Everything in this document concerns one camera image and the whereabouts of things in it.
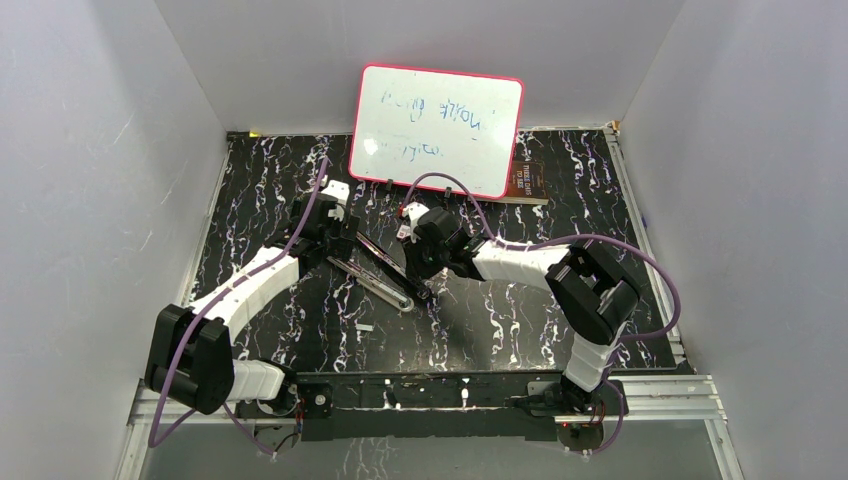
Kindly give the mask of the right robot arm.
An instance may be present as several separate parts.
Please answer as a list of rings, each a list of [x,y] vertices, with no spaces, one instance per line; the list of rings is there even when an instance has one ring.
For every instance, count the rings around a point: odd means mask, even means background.
[[[470,235],[441,207],[412,203],[401,213],[398,236],[409,280],[443,270],[458,277],[506,281],[549,291],[571,327],[571,356],[563,372],[565,405],[590,413],[603,399],[603,373],[624,325],[641,301],[637,282],[594,239],[539,247],[504,245]]]

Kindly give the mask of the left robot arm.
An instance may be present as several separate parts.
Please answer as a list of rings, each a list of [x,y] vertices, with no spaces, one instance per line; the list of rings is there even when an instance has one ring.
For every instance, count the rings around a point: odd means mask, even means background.
[[[329,194],[294,201],[288,219],[241,270],[190,305],[160,311],[145,386],[202,414],[241,401],[260,401],[275,416],[293,412],[299,400],[295,372],[268,359],[234,359],[234,340],[325,259],[349,258],[359,223]]]

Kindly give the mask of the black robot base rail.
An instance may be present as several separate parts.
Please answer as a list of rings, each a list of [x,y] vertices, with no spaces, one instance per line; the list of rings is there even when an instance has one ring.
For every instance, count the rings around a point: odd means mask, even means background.
[[[303,417],[306,441],[365,437],[522,437],[595,445],[629,413],[624,387],[566,393],[556,370],[299,373],[285,383],[281,416],[241,403],[260,426]]]

